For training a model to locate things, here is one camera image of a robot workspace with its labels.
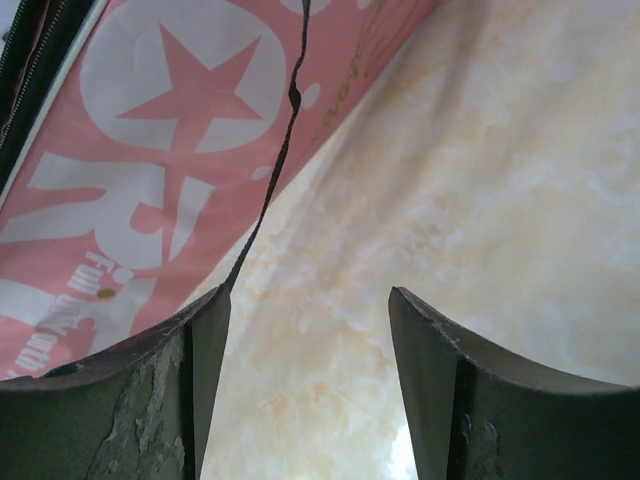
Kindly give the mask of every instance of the beige marble surface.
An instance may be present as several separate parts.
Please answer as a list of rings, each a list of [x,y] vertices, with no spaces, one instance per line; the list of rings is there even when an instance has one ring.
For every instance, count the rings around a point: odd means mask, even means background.
[[[638,1],[444,0],[273,205],[203,478],[415,478],[393,285],[535,360],[639,384],[638,52]]]

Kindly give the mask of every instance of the white circle graphic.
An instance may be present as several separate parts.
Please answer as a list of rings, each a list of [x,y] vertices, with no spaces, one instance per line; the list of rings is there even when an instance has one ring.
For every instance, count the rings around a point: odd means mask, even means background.
[[[269,175],[271,172],[271,167],[258,167],[251,174],[251,180],[262,180],[264,177]]]
[[[133,280],[134,273],[133,270],[129,268],[120,267],[113,272],[112,276],[114,282],[124,285],[125,283],[129,283]]]
[[[318,101],[320,96],[320,84],[313,83],[309,85],[302,93],[302,108],[311,108]]]
[[[241,56],[244,63],[238,66],[234,59]],[[201,77],[191,78],[183,64],[197,69],[202,78],[224,72],[215,79],[252,115],[236,115],[237,105],[213,112],[217,104],[204,101],[195,112],[198,98],[192,98],[195,110],[175,107],[175,118],[162,105],[154,105],[155,113],[148,117],[127,116],[174,91],[172,75],[181,78],[178,99],[189,94],[189,81],[198,91],[220,95],[215,84],[197,84]],[[164,151],[175,149],[174,137],[180,136],[190,139],[191,151],[198,153],[231,150],[262,136],[278,115],[286,81],[286,57],[277,35],[227,0],[129,0],[97,29],[80,72],[85,107],[105,135]]]
[[[299,13],[302,15],[302,1],[301,0],[280,0],[280,3],[287,7],[292,12]],[[331,0],[311,0],[311,5],[309,9],[310,15],[315,15],[316,13],[320,13],[322,10],[327,8]]]

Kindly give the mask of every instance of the peeling paint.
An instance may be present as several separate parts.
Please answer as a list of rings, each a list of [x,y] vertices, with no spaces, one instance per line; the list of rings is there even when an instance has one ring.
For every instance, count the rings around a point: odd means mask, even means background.
[[[116,403],[111,432],[94,455],[87,474],[88,480],[111,476],[122,478],[122,466],[113,459],[124,455],[128,442],[135,441],[130,439],[132,435],[137,439],[139,451],[136,467],[138,478],[147,478],[149,473],[157,471],[171,458],[182,471],[185,460],[182,439],[176,437],[173,442],[164,440],[164,422],[158,422],[167,375],[172,366],[178,368],[182,354],[183,339],[181,335],[177,335],[131,374]],[[139,390],[150,372],[153,375],[151,393],[143,413],[136,418],[134,408],[139,402]]]

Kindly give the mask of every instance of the black wire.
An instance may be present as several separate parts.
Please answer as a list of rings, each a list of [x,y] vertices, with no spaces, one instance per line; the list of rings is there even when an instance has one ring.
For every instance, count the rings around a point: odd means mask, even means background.
[[[233,265],[229,276],[224,281],[225,287],[228,288],[228,291],[231,292],[233,286],[238,279],[238,275],[240,274],[240,269],[242,268],[242,264],[247,258],[249,254],[249,250],[251,250],[251,246],[258,235],[258,231],[260,230],[260,226],[262,225],[262,221],[264,220],[265,214],[267,213],[267,209],[269,207],[269,203],[271,203],[271,197],[273,197],[273,193],[275,192],[276,185],[278,184],[278,178],[280,177],[280,173],[282,172],[282,167],[284,166],[284,162],[287,158],[287,153],[289,152],[289,142],[291,140],[291,133],[293,131],[293,126],[295,124],[296,118],[298,117],[298,112],[300,112],[300,104],[302,102],[302,95],[300,94],[300,90],[298,90],[298,86],[296,85],[296,79],[298,77],[298,70],[302,66],[302,62],[304,61],[304,56],[307,53],[307,35],[309,28],[309,10],[310,10],[311,0],[302,0],[302,46],[300,49],[300,56],[293,67],[293,71],[291,73],[291,82],[289,83],[289,102],[291,103],[292,113],[291,118],[289,120],[289,126],[287,127],[287,133],[284,137],[284,142],[282,143],[282,147],[280,147],[280,153],[278,153],[278,159],[276,160],[276,164],[273,167],[273,172],[271,173],[271,179],[269,180],[269,187],[267,188],[267,194],[264,199],[264,204],[262,205],[262,211],[260,212],[260,216],[258,217],[258,223],[256,224],[253,232],[249,236],[247,243],[245,243],[242,248],[242,252],[238,256],[236,263]]]

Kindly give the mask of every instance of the pink fabric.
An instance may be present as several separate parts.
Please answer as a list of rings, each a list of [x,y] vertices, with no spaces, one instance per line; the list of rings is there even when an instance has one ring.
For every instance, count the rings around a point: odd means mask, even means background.
[[[313,0],[285,185],[434,0]],[[0,211],[0,379],[172,315],[255,220],[299,0],[112,0]]]

